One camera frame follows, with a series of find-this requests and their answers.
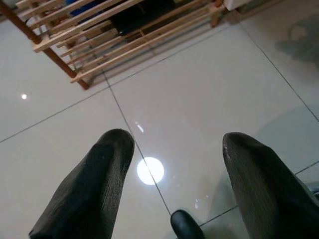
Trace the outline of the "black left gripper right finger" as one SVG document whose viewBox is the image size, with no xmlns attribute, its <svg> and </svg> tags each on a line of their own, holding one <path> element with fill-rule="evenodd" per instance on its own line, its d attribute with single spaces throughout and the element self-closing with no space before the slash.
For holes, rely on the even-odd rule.
<svg viewBox="0 0 319 239">
<path fill-rule="evenodd" d="M 319 201 L 276 152 L 240 132 L 222 140 L 224 163 L 252 239 L 317 239 Z"/>
</svg>

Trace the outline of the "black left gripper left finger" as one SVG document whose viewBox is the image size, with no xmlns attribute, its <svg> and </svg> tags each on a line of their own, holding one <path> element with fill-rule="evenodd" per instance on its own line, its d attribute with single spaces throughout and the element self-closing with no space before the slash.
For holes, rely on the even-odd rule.
<svg viewBox="0 0 319 239">
<path fill-rule="evenodd" d="M 110 239 L 134 149 L 128 131 L 104 133 L 60 183 L 29 238 Z"/>
</svg>

